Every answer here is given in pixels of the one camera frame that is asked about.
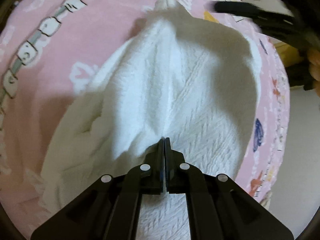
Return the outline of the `person right hand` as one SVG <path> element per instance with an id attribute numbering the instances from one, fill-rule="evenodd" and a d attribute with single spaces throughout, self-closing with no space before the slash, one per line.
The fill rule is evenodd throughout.
<path id="1" fill-rule="evenodd" d="M 320 97 L 320 52 L 317 49 L 308 50 L 309 72 L 314 78 L 313 88 Z"/>

